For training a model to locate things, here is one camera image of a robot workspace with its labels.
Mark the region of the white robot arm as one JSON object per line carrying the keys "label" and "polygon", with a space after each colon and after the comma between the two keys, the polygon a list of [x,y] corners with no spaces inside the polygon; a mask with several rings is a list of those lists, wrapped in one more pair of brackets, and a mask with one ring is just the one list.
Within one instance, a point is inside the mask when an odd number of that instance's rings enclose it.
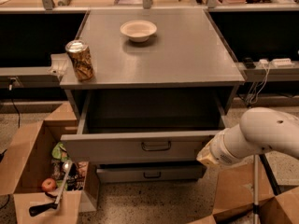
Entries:
{"label": "white robot arm", "polygon": [[205,166],[233,165],[271,151],[299,159],[299,118],[256,107],[246,111],[237,125],[217,133],[199,151],[197,160]]}

